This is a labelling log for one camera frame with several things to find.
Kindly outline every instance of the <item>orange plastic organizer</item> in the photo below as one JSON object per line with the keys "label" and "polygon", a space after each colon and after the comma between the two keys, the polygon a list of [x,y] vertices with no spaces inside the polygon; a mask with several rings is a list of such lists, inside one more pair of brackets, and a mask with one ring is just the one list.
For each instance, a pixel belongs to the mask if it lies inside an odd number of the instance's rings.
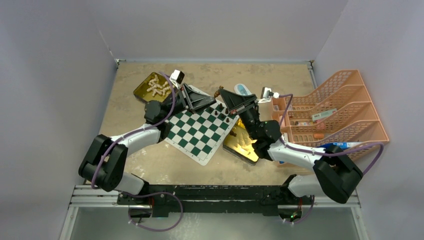
{"label": "orange plastic organizer", "polygon": [[[280,121],[288,100],[288,97],[272,99],[272,119]],[[311,94],[293,97],[290,107],[281,132],[288,134],[291,143],[319,147],[335,142],[362,142],[355,147],[358,148],[371,142],[389,142],[358,70],[336,72]],[[312,123],[312,115],[331,109],[337,111]],[[296,122],[309,125],[296,125]],[[377,148],[355,152],[349,157],[355,161]]]}

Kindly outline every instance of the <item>white wall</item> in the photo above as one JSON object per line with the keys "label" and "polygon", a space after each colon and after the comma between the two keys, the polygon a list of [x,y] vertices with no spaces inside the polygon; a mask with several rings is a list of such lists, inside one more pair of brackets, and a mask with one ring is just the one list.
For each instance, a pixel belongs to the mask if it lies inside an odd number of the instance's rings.
{"label": "white wall", "polygon": [[115,58],[313,60],[347,0],[88,0]]}
{"label": "white wall", "polygon": [[359,69],[391,140],[358,187],[370,239],[424,236],[423,23],[422,0],[349,0],[314,65]]}
{"label": "white wall", "polygon": [[0,2],[0,239],[58,239],[115,74],[84,1]]}

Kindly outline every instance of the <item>beige table surface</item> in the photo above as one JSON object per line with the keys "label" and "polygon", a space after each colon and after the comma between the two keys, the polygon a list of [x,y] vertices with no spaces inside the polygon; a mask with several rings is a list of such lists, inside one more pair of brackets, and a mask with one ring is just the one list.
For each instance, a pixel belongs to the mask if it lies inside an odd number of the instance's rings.
{"label": "beige table surface", "polygon": [[[220,85],[233,91],[243,83],[257,96],[262,87],[280,94],[295,96],[313,90],[308,68],[303,64],[196,64],[196,63],[120,63],[107,105],[100,133],[115,136],[145,123],[144,105],[133,96],[133,90],[151,73],[174,69],[185,73],[184,83],[213,96]],[[259,105],[260,119],[271,119],[268,105]],[[308,174],[296,166],[277,167],[275,162],[260,159],[251,166],[218,148],[206,166],[195,162],[165,141],[148,146],[126,160],[125,171],[142,177],[151,184],[201,185],[280,185],[291,174]]]}

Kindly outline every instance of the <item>chess piece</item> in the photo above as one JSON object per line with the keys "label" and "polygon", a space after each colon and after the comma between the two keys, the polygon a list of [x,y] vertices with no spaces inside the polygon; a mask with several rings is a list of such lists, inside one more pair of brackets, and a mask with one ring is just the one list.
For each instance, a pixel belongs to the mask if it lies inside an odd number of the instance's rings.
{"label": "chess piece", "polygon": [[214,97],[214,98],[217,98],[219,95],[220,95],[220,92],[219,92],[219,91],[216,91],[216,92],[213,94],[213,97]]}

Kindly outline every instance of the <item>green and white chessboard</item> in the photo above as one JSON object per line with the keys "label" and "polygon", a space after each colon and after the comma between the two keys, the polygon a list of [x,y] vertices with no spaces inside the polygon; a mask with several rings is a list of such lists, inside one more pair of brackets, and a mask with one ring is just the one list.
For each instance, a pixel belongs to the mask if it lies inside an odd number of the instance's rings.
{"label": "green and white chessboard", "polygon": [[[192,85],[190,87],[206,94]],[[223,109],[219,108],[221,103],[217,100],[211,106],[212,111],[206,109],[193,114],[185,110],[171,117],[168,122],[173,126],[165,141],[205,166],[239,119],[238,115],[225,114],[225,104],[222,103]],[[221,113],[225,115],[224,119],[219,118]]]}

